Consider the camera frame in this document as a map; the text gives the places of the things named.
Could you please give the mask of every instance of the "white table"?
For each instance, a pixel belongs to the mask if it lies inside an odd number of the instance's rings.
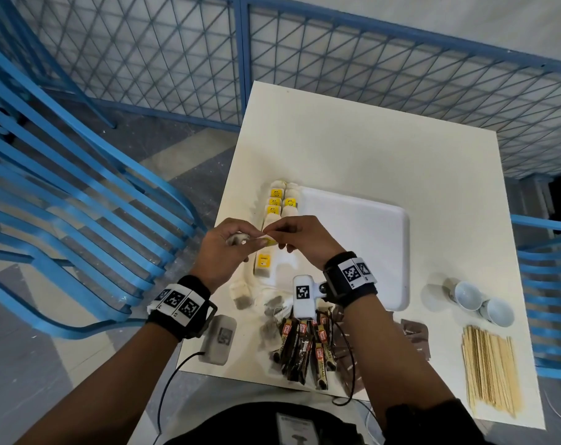
[[[217,224],[226,217],[262,224],[262,194],[275,179],[404,208],[410,217],[410,305],[394,318],[428,326],[431,365],[466,405],[463,327],[476,324],[511,336],[524,408],[512,418],[478,403],[477,418],[544,428],[494,132],[255,82]],[[253,261],[245,266],[238,271],[250,273]],[[462,312],[444,295],[442,286],[452,279],[506,299],[515,323],[499,328]],[[286,381],[258,350],[261,308],[237,310],[228,285],[211,299],[219,313],[238,322],[231,355],[222,367],[192,359],[184,371],[313,390]],[[186,341],[180,358],[200,344]],[[327,393],[344,396],[330,376]],[[368,399],[365,392],[355,397]]]

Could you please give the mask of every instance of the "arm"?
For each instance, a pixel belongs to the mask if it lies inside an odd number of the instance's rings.
[[[322,270],[329,259],[344,248],[314,216],[284,217],[264,229],[281,248],[291,253],[298,249]],[[408,404],[419,409],[454,399],[453,394],[433,367],[398,331],[380,300],[367,295],[351,303],[344,311],[352,346],[367,394],[385,431],[386,410]]]
[[[210,293],[228,281],[244,259],[266,244],[266,240],[256,239],[238,246],[227,245],[226,239],[238,231],[252,237],[262,235],[247,222],[227,219],[202,241],[190,274],[197,276]],[[177,344],[178,339],[158,323],[145,324],[112,358],[34,424],[17,445],[126,444]]]

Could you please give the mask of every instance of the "person's right hand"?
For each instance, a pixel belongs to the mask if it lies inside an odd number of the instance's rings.
[[[264,228],[279,243],[279,248],[289,253],[297,249],[306,259],[323,270],[324,265],[344,248],[330,235],[314,215],[283,217]]]

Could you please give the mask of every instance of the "person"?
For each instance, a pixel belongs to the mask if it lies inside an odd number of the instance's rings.
[[[236,232],[252,239],[227,244]],[[320,270],[349,253],[315,216],[285,217],[263,232],[246,221],[226,219],[205,235],[193,268],[179,284],[192,286],[208,299],[242,261],[265,245],[265,239],[258,239],[263,234],[269,234],[289,253],[299,250]],[[485,443],[462,403],[394,326],[372,286],[365,285],[356,297],[344,302],[344,322],[386,443]],[[126,444],[166,363],[184,337],[179,323],[173,326],[162,317],[153,311],[128,343],[47,412],[17,444]],[[197,321],[205,318],[203,314]],[[211,409],[212,415],[200,417],[198,410],[186,409],[174,418],[186,421],[186,425],[169,428],[169,437],[160,438],[162,443],[214,443],[233,438],[238,443],[363,443],[361,422],[345,421],[347,408],[335,406],[327,395],[251,384],[280,395],[258,397],[246,389],[229,400],[224,388],[232,383],[218,380],[223,389],[211,396],[210,404],[218,406]]]

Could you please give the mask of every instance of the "hand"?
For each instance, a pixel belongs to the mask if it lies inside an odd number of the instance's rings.
[[[336,254],[343,253],[344,248],[330,235],[314,215],[284,217],[264,228],[279,243],[279,248],[292,253],[299,250],[306,259],[318,269]]]
[[[226,240],[236,232],[245,232],[252,239],[242,245],[227,245]],[[241,262],[247,262],[248,256],[263,248],[266,239],[254,239],[263,233],[245,220],[227,218],[217,227],[206,233],[194,267],[189,274],[197,276],[210,293],[229,281]]]

